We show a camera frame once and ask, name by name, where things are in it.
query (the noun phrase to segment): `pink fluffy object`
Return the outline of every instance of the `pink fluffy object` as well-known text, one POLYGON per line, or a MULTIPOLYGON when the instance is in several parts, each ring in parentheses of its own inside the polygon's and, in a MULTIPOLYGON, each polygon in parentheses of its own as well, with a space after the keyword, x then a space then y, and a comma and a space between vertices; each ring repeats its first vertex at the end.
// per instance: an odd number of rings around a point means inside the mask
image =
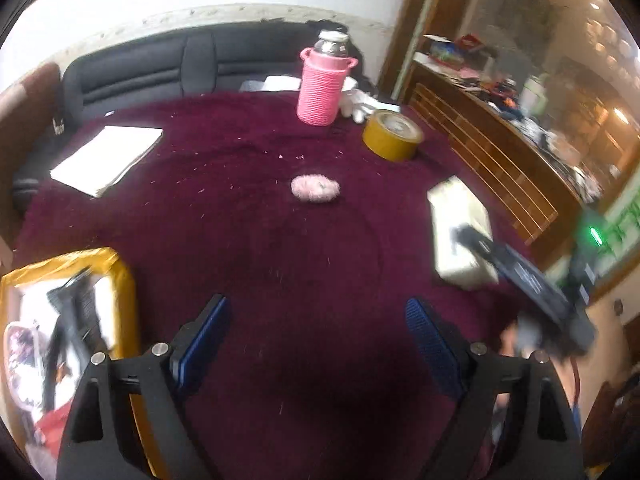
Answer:
POLYGON ((340 195, 340 184, 324 175, 300 175, 291 182, 291 192, 302 202, 330 202, 340 195))

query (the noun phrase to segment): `bottle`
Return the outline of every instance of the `bottle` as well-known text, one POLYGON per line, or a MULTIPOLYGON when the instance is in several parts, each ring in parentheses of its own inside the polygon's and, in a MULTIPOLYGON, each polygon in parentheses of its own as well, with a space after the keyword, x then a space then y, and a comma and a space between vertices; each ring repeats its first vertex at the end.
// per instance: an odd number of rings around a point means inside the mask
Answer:
POLYGON ((337 30, 323 30, 318 35, 314 51, 334 57, 348 57, 347 42, 349 35, 337 30))
POLYGON ((334 122, 344 79, 358 60, 349 57, 349 36, 323 30, 313 47, 300 52, 304 61, 298 97, 298 117, 306 124, 327 126, 334 122))
POLYGON ((546 105, 545 79, 546 75, 543 74, 539 78, 531 76, 525 81, 518 102, 520 111, 525 117, 539 115, 544 111, 546 105))

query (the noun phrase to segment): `red cloth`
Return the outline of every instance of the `red cloth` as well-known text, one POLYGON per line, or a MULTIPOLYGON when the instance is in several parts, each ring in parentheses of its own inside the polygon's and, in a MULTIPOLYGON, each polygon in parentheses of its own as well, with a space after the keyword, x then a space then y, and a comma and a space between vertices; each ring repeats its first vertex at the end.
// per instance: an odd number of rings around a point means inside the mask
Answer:
POLYGON ((56 410, 45 413, 42 418, 34 424, 44 436, 44 445, 58 459, 60 454, 60 444, 62 443, 62 433, 65 429, 66 420, 71 410, 71 401, 63 404, 56 410))
POLYGON ((296 95, 212 94, 123 110, 88 124, 164 128, 108 190, 45 182, 17 265, 110 246, 131 267, 145 344, 169 341, 214 292, 234 322, 187 414, 227 480, 414 480, 453 405, 425 372, 404 323, 414 295, 470 340, 517 310, 500 284, 464 292, 433 272, 426 192, 452 174, 487 206, 494 237, 524 251, 500 206, 426 124, 409 162, 371 153, 362 126, 296 117, 296 95), (291 180, 321 173, 338 200, 298 202, 291 180))

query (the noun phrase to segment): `metal screw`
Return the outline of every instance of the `metal screw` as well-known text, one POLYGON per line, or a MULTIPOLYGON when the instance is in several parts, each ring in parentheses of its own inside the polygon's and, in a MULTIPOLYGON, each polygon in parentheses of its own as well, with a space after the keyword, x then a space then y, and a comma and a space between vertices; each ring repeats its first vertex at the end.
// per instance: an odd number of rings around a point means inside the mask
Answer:
POLYGON ((536 350, 535 352, 533 352, 532 356, 540 364, 549 362, 549 354, 547 354, 544 350, 536 350))
POLYGON ((106 359, 106 356, 104 355, 103 352, 96 352, 94 355, 91 356, 91 362, 94 365, 99 365, 105 359, 106 359))
POLYGON ((167 343, 156 343, 151 347, 151 353, 153 355, 161 356, 169 351, 169 345, 167 343))
POLYGON ((469 346, 469 349, 471 350, 471 353, 476 355, 486 354, 486 345, 484 343, 480 343, 480 342, 471 343, 471 346, 469 346))

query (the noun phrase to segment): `roll of tape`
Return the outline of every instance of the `roll of tape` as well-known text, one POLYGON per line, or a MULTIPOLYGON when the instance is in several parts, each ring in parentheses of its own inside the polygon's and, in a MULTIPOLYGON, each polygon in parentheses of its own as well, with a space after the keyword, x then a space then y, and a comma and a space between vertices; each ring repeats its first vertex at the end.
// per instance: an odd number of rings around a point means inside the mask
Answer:
POLYGON ((417 124, 388 110, 377 110, 362 133, 363 142, 372 152, 394 162, 412 158, 423 139, 417 124))

